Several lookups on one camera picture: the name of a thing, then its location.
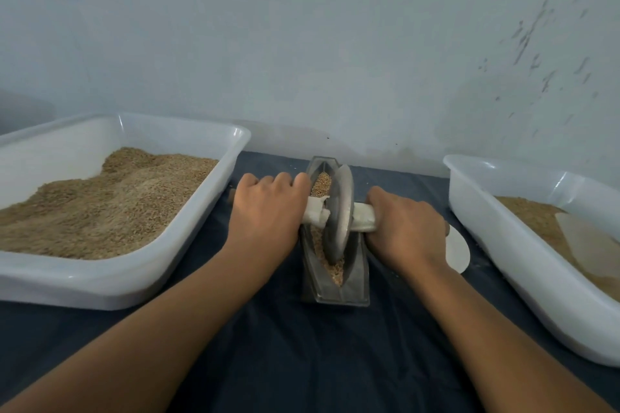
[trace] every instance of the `person's left hand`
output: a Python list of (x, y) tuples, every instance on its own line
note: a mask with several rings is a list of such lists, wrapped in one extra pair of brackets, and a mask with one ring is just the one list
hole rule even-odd
[(279, 265), (297, 242), (298, 230), (310, 196), (310, 177), (300, 173), (243, 175), (235, 193), (226, 245), (274, 258)]

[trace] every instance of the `pile of grain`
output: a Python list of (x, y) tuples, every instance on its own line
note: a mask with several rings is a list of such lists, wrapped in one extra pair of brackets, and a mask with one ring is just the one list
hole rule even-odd
[[(312, 186), (310, 196), (322, 198), (323, 196), (329, 195), (329, 187), (331, 185), (331, 177), (325, 172), (321, 173)], [(327, 258), (325, 258), (325, 253), (323, 252), (323, 231), (315, 226), (311, 226), (310, 231), (314, 242), (314, 253), (316, 253), (316, 256), (319, 258), (321, 264), (327, 270), (334, 282), (338, 286), (342, 286), (345, 264), (344, 259), (341, 259), (335, 265), (330, 265)]]
[(542, 204), (524, 198), (501, 196), (496, 196), (496, 198), (590, 282), (608, 296), (620, 302), (620, 280), (589, 273), (573, 256), (569, 244), (566, 242), (566, 238), (564, 238), (562, 228), (555, 218), (556, 213), (565, 212), (564, 210), (550, 204)]
[(155, 240), (217, 160), (123, 147), (101, 174), (42, 185), (0, 210), (0, 249), (99, 260)]

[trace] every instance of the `crushed grain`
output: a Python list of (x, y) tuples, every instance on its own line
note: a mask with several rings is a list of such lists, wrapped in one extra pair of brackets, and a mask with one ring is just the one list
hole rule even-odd
[[(322, 172), (317, 177), (314, 185), (312, 186), (312, 191), (310, 196), (314, 196), (317, 198), (322, 198), (324, 196), (329, 195), (329, 188), (332, 185), (332, 178), (325, 172)], [(325, 258), (325, 253), (323, 252), (323, 231), (322, 229), (313, 226), (310, 226), (310, 234), (312, 234), (312, 240), (314, 243), (314, 253), (321, 261), (323, 267), (327, 270), (329, 275), (332, 277), (334, 282), (338, 286), (342, 286), (344, 282), (344, 259), (338, 261), (335, 265), (331, 265), (327, 258)]]
[(568, 261), (576, 270), (583, 274), (592, 284), (608, 296), (620, 302), (620, 280), (614, 277), (597, 276), (586, 271), (570, 251), (564, 233), (558, 224), (555, 214), (566, 213), (559, 207), (542, 204), (525, 198), (496, 196), (497, 200), (516, 215), (526, 226), (545, 240), (556, 252)]
[(217, 160), (123, 147), (101, 174), (42, 185), (0, 210), (0, 249), (99, 260), (155, 240)]

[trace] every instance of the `blue fabric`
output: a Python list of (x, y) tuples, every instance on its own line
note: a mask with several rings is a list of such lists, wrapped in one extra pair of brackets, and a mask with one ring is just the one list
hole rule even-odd
[[(303, 160), (243, 152), (232, 181), (306, 169)], [(469, 283), (556, 359), (620, 410), (620, 370), (586, 361), (556, 341), (501, 276), (448, 207), (448, 180), (352, 167), (355, 198), (377, 184), (430, 202), (461, 232)], [(221, 198), (167, 287), (223, 245), (230, 210)], [(269, 283), (227, 323), (172, 402), (175, 412), (474, 412), (473, 386), (415, 294), (370, 258), (368, 308), (306, 304), (298, 246)], [(0, 404), (131, 313), (0, 303)]]

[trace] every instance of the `white tub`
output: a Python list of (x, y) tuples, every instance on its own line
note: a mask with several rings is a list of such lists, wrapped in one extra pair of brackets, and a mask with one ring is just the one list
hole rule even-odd
[(620, 367), (620, 303), (601, 292), (494, 196), (553, 204), (620, 240), (620, 192), (524, 163), (448, 155), (449, 201), (554, 336), (593, 362)]
[(96, 261), (0, 251), (0, 299), (114, 310), (151, 297), (213, 208), (249, 139), (247, 129), (229, 124), (126, 113), (0, 136), (0, 208), (24, 201), (44, 183), (99, 174), (104, 159), (123, 146), (220, 160), (164, 232), (139, 250)]

